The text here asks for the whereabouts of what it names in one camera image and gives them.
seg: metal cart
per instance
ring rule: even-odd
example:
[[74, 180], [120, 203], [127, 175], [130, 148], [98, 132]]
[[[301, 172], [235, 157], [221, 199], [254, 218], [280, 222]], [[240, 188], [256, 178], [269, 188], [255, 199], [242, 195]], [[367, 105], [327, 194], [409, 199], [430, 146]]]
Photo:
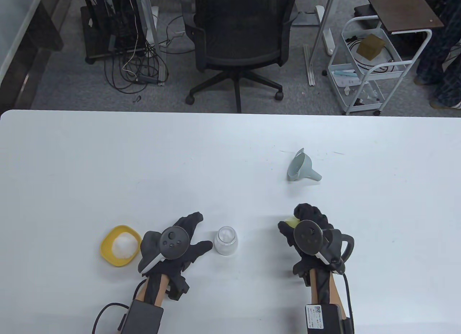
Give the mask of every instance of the metal cart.
[[[430, 29], [393, 32], [393, 35], [416, 32], [426, 33], [426, 38], [414, 57], [410, 60], [403, 61], [389, 40], [385, 30], [381, 28], [381, 21], [379, 21], [375, 29], [362, 29], [358, 27], [352, 31], [346, 30], [351, 23], [364, 21], [366, 19], [379, 19], [379, 17], [363, 16], [352, 18], [350, 21], [348, 21], [341, 32], [341, 37], [337, 42], [335, 51], [331, 56], [330, 63], [328, 64], [327, 76], [330, 79], [331, 85], [333, 86], [336, 95], [338, 96], [341, 108], [344, 110], [344, 115], [349, 115], [350, 112], [365, 110], [375, 110], [373, 114], [380, 115], [392, 95], [395, 93], [395, 90], [397, 90], [399, 87], [402, 79], [416, 62], [432, 36], [432, 31]], [[362, 39], [370, 34], [374, 34], [375, 36], [385, 41], [385, 49], [383, 49], [381, 53], [387, 53], [390, 59], [385, 59], [383, 62], [373, 64], [364, 64], [363, 62], [357, 60], [357, 54], [354, 53], [354, 50], [350, 47], [350, 40]], [[341, 48], [346, 50], [348, 64], [333, 64], [338, 50]], [[350, 92], [348, 95], [346, 95], [347, 90], [341, 90], [341, 88], [336, 83], [338, 80], [337, 74], [342, 73], [344, 75], [345, 72], [350, 74], [350, 79], [354, 76], [357, 77], [351, 82], [355, 83], [356, 85], [350, 87]], [[393, 87], [390, 94], [387, 97], [384, 97], [377, 84], [377, 81], [395, 78], [398, 78], [397, 83]]]

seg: label sticker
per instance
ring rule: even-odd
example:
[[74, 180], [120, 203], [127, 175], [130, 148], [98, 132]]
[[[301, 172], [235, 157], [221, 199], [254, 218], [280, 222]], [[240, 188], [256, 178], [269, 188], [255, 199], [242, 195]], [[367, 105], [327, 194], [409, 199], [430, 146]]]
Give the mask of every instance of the label sticker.
[[306, 305], [306, 321], [308, 329], [323, 329], [322, 307], [320, 305]]

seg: gray carpet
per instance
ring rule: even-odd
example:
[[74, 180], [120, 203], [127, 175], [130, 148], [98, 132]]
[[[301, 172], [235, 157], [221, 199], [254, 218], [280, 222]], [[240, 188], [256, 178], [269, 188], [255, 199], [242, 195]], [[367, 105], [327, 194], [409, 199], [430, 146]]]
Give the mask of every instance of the gray carpet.
[[[315, 5], [324, 5], [326, 0], [297, 0], [299, 10], [313, 11]], [[332, 16], [330, 25], [333, 35], [339, 35], [344, 23], [353, 15], [354, 7], [366, 4], [367, 0], [341, 0]], [[99, 111], [147, 111], [147, 112], [209, 112], [234, 113], [236, 111], [232, 81], [228, 80], [206, 91], [196, 94], [193, 106], [184, 103], [191, 87], [212, 77], [214, 71], [201, 74], [196, 70], [194, 54], [168, 55], [166, 62], [170, 73], [164, 87], [148, 85], [136, 95], [124, 95], [112, 89], [104, 79], [103, 62], [94, 65], [85, 63], [85, 47], [82, 34], [80, 7], [84, 0], [73, 0], [61, 30], [64, 49], [51, 56], [43, 75], [32, 108], [35, 110], [99, 110]], [[162, 13], [160, 19], [170, 21], [179, 13]], [[183, 30], [181, 19], [175, 21], [169, 31]], [[160, 23], [160, 38], [165, 35], [165, 25]], [[241, 96], [244, 113], [277, 113], [296, 115], [340, 115], [337, 98], [321, 71], [326, 68], [329, 57], [323, 44], [314, 62], [316, 86], [309, 87], [303, 54], [303, 44], [313, 44], [316, 28], [292, 28], [290, 36], [290, 58], [283, 66], [272, 65], [259, 74], [283, 85], [285, 97], [282, 102], [273, 99], [275, 90], [263, 85], [242, 80]], [[175, 39], [170, 52], [191, 49], [193, 44], [186, 36]], [[431, 88], [413, 84], [413, 68], [383, 111], [390, 116], [461, 116], [461, 111], [434, 110], [429, 106]], [[382, 81], [384, 94], [390, 92], [391, 81]], [[371, 115], [371, 112], [354, 113]]]

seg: chair armrest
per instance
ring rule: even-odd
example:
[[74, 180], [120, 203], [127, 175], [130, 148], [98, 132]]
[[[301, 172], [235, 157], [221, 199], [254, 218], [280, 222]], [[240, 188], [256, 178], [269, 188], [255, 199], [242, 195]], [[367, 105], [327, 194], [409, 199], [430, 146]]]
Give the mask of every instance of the chair armrest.
[[287, 23], [293, 23], [293, 21], [298, 17], [298, 8], [296, 7], [296, 4], [293, 5], [293, 10], [291, 10], [290, 14], [290, 19], [288, 20]]
[[280, 62], [279, 66], [285, 64], [288, 60], [288, 53], [290, 52], [290, 28], [293, 21], [298, 17], [298, 8], [293, 4], [293, 9], [290, 13], [290, 19], [283, 23], [280, 44]]
[[183, 12], [184, 28], [186, 35], [193, 41], [196, 47], [196, 66], [199, 71], [205, 70], [206, 61], [206, 36], [205, 31], [194, 22], [192, 11], [192, 0], [181, 0], [181, 11]]

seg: cart wheel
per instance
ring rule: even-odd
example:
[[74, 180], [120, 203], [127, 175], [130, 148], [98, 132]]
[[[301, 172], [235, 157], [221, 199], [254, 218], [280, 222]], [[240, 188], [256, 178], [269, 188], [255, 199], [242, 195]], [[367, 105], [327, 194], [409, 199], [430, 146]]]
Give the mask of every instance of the cart wheel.
[[94, 64], [95, 61], [96, 61], [96, 59], [92, 59], [92, 58], [89, 58], [89, 57], [85, 57], [85, 62], [86, 62], [87, 64], [92, 65], [92, 64]]
[[195, 100], [196, 100], [196, 98], [189, 94], [189, 95], [187, 95], [187, 97], [186, 97], [186, 104], [188, 104], [189, 106], [191, 106], [191, 105], [194, 104]]
[[282, 101], [283, 100], [283, 92], [275, 93], [275, 101]]

